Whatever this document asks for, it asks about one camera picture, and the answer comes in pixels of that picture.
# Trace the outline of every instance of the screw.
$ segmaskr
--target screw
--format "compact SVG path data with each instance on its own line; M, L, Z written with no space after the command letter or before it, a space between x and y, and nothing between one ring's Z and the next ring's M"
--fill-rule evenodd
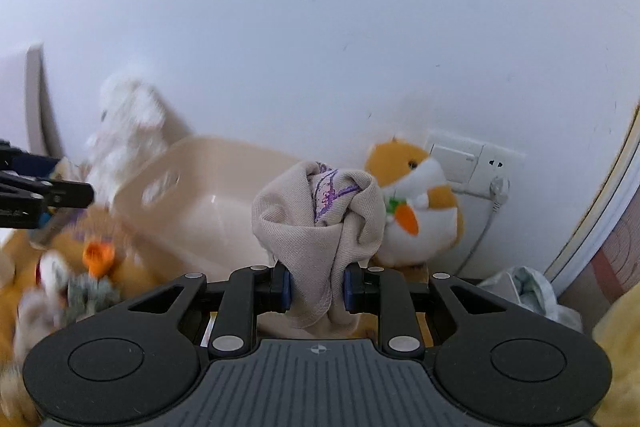
M415 337L409 337L408 335L399 335L393 337L389 341L389 347L394 351L400 351L401 353L408 353L415 351L420 347L420 341Z
M216 338L211 346L219 351L236 351L244 346L244 340L235 335L222 335Z

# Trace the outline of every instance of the beige cloth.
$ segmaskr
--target beige cloth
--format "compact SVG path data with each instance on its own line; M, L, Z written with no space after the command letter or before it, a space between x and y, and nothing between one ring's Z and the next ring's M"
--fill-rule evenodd
M315 337L353 331L357 318L344 309L342 277L349 263L367 261L382 242L385 203L375 179L364 171L301 162L254 200L252 226L261 245L291 273L288 326Z

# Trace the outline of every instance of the yellow fluffy blanket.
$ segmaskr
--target yellow fluffy blanket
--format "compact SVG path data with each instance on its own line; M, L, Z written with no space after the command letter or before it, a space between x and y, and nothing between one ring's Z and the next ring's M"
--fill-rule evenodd
M640 426L640 284L613 304L593 338L613 367L611 388L594 420L600 427Z

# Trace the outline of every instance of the white plush toy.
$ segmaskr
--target white plush toy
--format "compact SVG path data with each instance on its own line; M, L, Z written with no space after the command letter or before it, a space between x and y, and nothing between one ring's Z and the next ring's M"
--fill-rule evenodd
M105 81L100 110L102 123L87 142L86 182L94 187L96 203L110 206L120 186L167 149L162 137L165 114L153 88L129 78Z
M40 289L22 294L14 334L14 362L22 365L29 351L62 323L62 306Z
M66 287L72 276L71 268L56 250L49 250L36 264L36 283L52 301L57 302L61 296L66 296Z

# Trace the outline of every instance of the fabric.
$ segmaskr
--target fabric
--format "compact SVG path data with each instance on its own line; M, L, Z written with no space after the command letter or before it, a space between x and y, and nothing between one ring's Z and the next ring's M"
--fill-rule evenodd
M513 267L489 277L478 287L582 332L580 314L558 304L551 283L537 270L526 266Z
M640 285L623 295L593 329L613 380L594 420L600 427L640 425Z
M384 226L382 193L364 171L301 162L261 191L252 205L252 227L291 273L289 328L322 337L353 330L357 319L342 299L344 269L376 253Z

